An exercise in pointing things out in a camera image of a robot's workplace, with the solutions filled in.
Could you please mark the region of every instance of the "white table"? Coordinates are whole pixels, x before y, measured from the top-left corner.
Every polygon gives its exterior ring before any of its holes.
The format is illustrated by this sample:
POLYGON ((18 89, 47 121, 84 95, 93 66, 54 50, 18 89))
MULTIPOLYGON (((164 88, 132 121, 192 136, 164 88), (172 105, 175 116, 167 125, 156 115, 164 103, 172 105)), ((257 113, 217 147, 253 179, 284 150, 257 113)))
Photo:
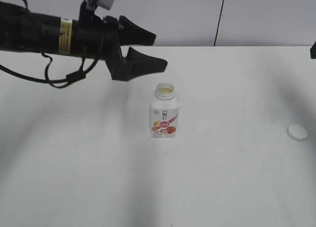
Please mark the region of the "white table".
MULTIPOLYGON (((165 73, 58 90, 0 72, 1 227, 316 226, 316 61, 307 47, 140 47, 165 73), (151 139, 149 97, 180 96, 178 138, 151 139), (288 125, 304 126, 296 142, 288 125)), ((47 60, 0 52, 43 78, 47 60)), ((63 78, 80 59, 56 56, 63 78)))

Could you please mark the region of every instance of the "white bottle cap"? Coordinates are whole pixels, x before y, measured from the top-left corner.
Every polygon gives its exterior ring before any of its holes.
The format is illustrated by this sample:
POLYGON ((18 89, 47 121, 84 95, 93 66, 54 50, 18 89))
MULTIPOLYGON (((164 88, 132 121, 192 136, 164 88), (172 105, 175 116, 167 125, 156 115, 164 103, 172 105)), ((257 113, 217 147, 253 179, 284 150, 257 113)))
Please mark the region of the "white bottle cap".
POLYGON ((288 136, 295 141, 301 142, 307 138, 307 131, 304 127, 300 125, 293 124, 289 126, 286 130, 288 136))

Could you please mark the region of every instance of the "plastic bottle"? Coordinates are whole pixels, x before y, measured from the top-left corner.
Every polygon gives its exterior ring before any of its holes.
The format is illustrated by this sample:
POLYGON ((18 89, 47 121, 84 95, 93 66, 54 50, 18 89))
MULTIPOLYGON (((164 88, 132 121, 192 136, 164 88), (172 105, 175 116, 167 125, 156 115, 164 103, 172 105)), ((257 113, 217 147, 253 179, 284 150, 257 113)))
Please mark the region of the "plastic bottle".
POLYGON ((157 85, 150 102, 150 133, 152 138, 176 137, 179 97, 171 84, 157 85))

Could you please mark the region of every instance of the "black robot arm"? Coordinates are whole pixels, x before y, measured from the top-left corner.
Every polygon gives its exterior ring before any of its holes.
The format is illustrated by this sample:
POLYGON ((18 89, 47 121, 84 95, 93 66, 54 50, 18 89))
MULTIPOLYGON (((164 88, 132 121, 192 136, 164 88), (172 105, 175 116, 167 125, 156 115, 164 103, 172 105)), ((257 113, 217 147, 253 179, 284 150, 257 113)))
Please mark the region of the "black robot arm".
POLYGON ((109 9, 114 0, 84 0, 80 7, 79 20, 68 20, 56 16, 31 13, 26 0, 25 7, 0 1, 0 50, 14 52, 60 54, 82 58, 79 70, 65 79, 50 80, 48 68, 45 79, 18 74, 0 65, 0 70, 22 79, 47 83, 56 88, 64 88, 84 79, 98 60, 105 60, 113 80, 129 81, 138 76, 164 72, 167 62, 153 58, 129 48, 122 56, 122 45, 153 45, 156 35, 148 32, 121 16, 103 19, 94 14, 98 6, 109 9), (86 69, 86 58, 94 59, 86 69))

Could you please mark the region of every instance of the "warning label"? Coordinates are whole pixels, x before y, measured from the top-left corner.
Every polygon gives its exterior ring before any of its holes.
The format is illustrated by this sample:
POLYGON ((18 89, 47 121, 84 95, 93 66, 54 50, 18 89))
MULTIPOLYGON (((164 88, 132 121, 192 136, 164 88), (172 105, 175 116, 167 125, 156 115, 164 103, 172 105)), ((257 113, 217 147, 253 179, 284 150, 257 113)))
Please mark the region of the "warning label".
POLYGON ((73 28, 72 20, 61 18, 60 36, 59 36, 59 52, 62 54, 70 53, 72 28, 73 28))

